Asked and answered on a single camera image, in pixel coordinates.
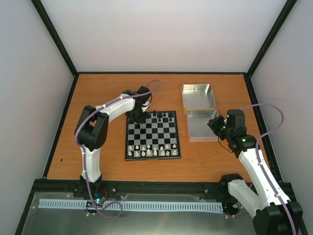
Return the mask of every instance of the wooden table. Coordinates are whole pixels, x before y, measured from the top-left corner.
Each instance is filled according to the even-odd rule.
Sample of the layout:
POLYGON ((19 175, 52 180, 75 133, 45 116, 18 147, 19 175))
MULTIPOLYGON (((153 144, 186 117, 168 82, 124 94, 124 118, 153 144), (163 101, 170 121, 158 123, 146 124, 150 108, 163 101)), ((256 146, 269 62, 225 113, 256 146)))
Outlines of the wooden table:
MULTIPOLYGON (((250 182, 245 168, 233 153, 218 142, 189 142, 186 117, 182 111, 181 85, 212 85, 216 109, 225 117, 227 110, 251 104, 245 81, 240 74, 81 74, 48 173, 48 179, 79 179, 82 156, 74 144, 74 129, 86 105, 97 106, 118 97, 124 90, 136 91, 141 85, 160 79, 162 85, 153 94, 151 110, 176 110, 181 159, 125 161, 126 116, 109 124, 107 141, 101 149, 100 169, 103 180, 217 182, 224 174, 239 173, 250 182)), ((245 111, 249 134, 259 130, 252 109, 245 111)))

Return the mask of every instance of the white ventilation grille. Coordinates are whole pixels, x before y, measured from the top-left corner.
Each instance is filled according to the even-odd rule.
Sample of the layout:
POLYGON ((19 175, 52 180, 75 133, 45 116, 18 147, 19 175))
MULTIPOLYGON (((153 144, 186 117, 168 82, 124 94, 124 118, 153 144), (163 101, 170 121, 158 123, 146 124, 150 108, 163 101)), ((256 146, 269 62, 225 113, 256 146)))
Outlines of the white ventilation grille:
MULTIPOLYGON (((40 199, 38 208, 50 209, 86 209, 87 200, 59 200, 40 199)), ((123 205, 123 211, 127 212, 214 212, 222 213, 222 204, 215 202, 132 202, 119 201, 123 205)), ((108 206, 106 210, 119 211, 117 203, 108 206)))

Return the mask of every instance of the gray wall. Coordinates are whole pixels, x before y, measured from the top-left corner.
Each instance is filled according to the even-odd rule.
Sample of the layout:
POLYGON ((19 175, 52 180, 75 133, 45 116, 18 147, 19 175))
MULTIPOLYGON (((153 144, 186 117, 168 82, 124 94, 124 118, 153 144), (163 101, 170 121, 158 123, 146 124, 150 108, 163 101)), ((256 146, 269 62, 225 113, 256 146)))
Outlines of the gray wall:
POLYGON ((0 7, 0 229, 12 235, 41 178, 72 76, 30 0, 0 7))
POLYGON ((245 72, 286 0, 43 0, 78 71, 245 72))
MULTIPOLYGON (((252 77, 259 102, 285 113, 282 128, 270 136, 285 181, 292 183, 313 234, 313 1, 299 0, 252 77)), ((279 114, 263 108, 268 129, 279 114)))

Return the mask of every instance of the chessboard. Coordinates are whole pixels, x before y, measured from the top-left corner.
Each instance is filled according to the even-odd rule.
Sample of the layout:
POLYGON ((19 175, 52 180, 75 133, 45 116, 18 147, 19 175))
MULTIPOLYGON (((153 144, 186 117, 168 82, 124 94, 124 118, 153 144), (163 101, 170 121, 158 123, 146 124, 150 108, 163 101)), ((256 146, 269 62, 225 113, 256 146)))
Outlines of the chessboard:
POLYGON ((153 111, 146 123, 127 119, 125 160, 180 159, 175 111, 153 111))

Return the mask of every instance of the metal tray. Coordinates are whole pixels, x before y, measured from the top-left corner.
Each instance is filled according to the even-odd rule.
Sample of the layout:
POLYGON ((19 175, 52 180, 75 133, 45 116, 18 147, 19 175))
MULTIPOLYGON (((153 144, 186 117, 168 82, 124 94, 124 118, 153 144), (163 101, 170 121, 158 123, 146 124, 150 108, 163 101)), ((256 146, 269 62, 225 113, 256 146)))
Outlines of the metal tray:
POLYGON ((186 115, 189 141, 217 141, 217 136, 207 124, 218 115, 217 110, 189 110, 186 115))
POLYGON ((183 84, 181 86, 184 114, 188 110, 215 109, 215 99, 210 84, 183 84))

